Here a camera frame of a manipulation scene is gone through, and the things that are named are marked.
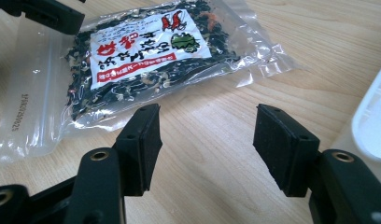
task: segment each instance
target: illustration on label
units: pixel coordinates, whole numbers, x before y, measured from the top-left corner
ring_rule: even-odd
[[[211,53],[186,9],[156,14],[91,34],[92,90],[108,82]]]

